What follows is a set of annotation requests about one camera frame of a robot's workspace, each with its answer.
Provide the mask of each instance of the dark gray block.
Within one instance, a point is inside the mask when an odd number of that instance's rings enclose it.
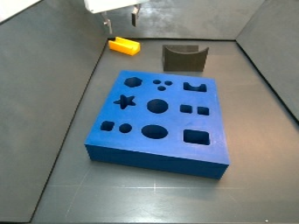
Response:
[[[104,44],[80,0],[0,25],[0,221],[32,218]]]
[[[269,0],[238,36],[286,106],[299,120],[299,2]]]
[[[210,48],[199,51],[198,45],[164,45],[163,70],[202,72]]]

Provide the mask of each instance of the gray tabletop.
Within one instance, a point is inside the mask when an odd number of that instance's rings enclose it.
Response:
[[[106,49],[32,222],[298,222],[299,128],[235,42]],[[210,47],[231,166],[222,180],[90,161],[84,140],[120,70],[163,72],[163,45]]]

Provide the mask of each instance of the shape sorter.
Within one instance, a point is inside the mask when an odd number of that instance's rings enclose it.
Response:
[[[221,179],[230,155],[215,80],[122,71],[86,147],[92,160]]]

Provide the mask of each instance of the yellow object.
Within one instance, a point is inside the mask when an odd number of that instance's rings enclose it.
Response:
[[[116,41],[108,41],[108,47],[118,52],[135,55],[140,52],[140,43],[126,38],[116,37]]]

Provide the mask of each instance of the square hole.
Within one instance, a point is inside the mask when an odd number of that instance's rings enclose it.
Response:
[[[198,107],[198,114],[202,116],[209,116],[211,114],[211,111],[209,108]]]
[[[111,131],[114,129],[115,123],[114,122],[103,122],[100,125],[100,129],[106,131]]]
[[[191,105],[182,105],[182,106],[181,106],[181,111],[182,111],[183,113],[189,113],[189,114],[191,114],[191,113],[193,113],[193,106],[191,106]]]

